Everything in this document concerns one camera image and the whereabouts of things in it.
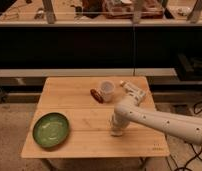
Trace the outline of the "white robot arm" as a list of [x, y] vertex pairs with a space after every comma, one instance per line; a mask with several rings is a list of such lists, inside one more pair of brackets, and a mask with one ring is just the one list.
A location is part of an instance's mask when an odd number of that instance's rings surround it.
[[114, 106], [111, 135], [122, 136], [130, 122], [202, 147], [202, 118], [144, 109], [133, 97], [126, 96]]

